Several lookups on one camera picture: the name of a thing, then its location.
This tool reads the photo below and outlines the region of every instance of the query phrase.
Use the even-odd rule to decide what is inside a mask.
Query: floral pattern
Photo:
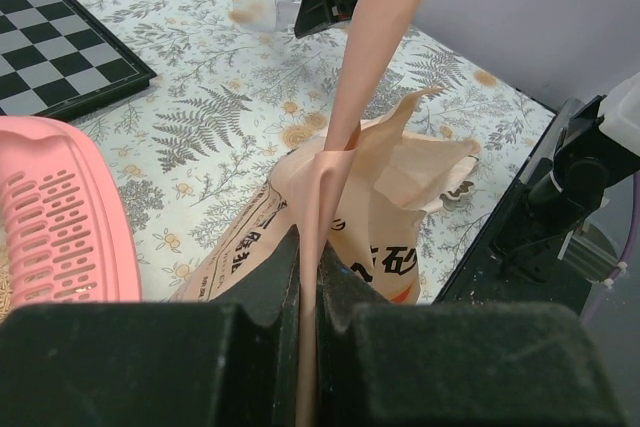
[[[79,1],[159,74],[136,98],[76,125],[96,142],[118,185],[144,298],[166,300],[274,162],[326,127],[348,30],[302,40],[290,31],[249,32],[234,22],[232,0]],[[464,202],[443,199],[445,210],[420,230],[423,302],[438,293],[552,119],[415,28],[365,117],[434,85],[445,90],[423,100],[410,129],[473,138],[483,150],[469,179],[473,191]]]

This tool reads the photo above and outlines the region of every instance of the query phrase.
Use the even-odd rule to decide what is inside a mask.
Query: pink basket
[[[135,248],[96,145],[40,117],[0,117],[0,212],[13,308],[139,301]]]

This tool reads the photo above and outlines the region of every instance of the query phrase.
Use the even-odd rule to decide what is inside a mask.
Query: beige plastic bag
[[[345,265],[384,297],[415,303],[420,294],[416,254],[420,224],[426,213],[442,207],[440,195],[456,190],[469,175],[476,163],[472,154],[479,150],[473,140],[443,141],[404,131],[420,97],[431,92],[407,95],[387,115],[363,122],[353,151],[323,152],[324,137],[319,136],[280,159],[172,300],[208,301],[249,275],[293,224],[300,229],[303,222],[309,223],[302,219],[306,206],[296,209],[295,204],[314,196],[308,189],[322,185],[310,177],[325,172],[328,164],[342,163],[344,168],[332,169],[348,177],[342,197],[337,195],[333,222],[328,222],[331,246]],[[316,195],[320,203],[331,197]],[[318,210],[321,215],[335,209]],[[327,222],[312,223],[322,229]],[[323,247],[318,245],[319,252],[311,255],[318,259]]]

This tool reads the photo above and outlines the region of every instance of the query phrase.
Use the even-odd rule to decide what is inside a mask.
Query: purple cable
[[[640,172],[636,172],[633,174],[633,210],[631,211],[631,227],[629,228],[629,236],[627,237],[627,242],[622,250],[622,255],[620,255],[620,262],[628,263],[631,258],[631,254],[633,253],[633,247],[636,243],[636,238],[638,236],[638,229],[640,229]],[[615,280],[621,273],[619,267],[613,269],[613,272],[609,275],[609,279]],[[595,298],[591,306],[585,311],[582,316],[582,324],[587,325],[596,312],[600,308],[600,305],[604,301],[605,296],[607,295],[607,291],[609,289],[602,288],[598,293],[598,296]]]

